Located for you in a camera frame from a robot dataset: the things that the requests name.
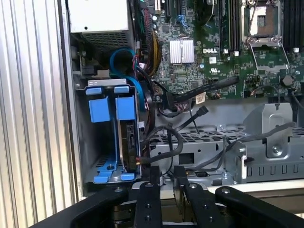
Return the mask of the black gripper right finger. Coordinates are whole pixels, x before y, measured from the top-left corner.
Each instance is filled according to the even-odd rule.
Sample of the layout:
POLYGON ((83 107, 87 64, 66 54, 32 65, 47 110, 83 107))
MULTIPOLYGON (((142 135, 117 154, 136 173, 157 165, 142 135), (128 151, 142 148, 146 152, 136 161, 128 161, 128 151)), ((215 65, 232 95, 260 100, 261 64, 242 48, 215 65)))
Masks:
POLYGON ((184 220, 197 228, 302 228, 303 218, 222 186, 211 193, 188 180, 182 166, 174 167, 174 197, 184 220))

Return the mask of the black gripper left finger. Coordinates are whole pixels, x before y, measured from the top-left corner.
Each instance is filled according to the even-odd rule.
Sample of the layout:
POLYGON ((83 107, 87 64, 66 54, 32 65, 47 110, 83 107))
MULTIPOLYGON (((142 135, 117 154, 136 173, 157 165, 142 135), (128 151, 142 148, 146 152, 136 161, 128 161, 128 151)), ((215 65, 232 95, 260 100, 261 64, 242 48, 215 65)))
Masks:
POLYGON ((35 228, 160 228, 160 168, 138 189, 106 187, 33 225, 35 228))

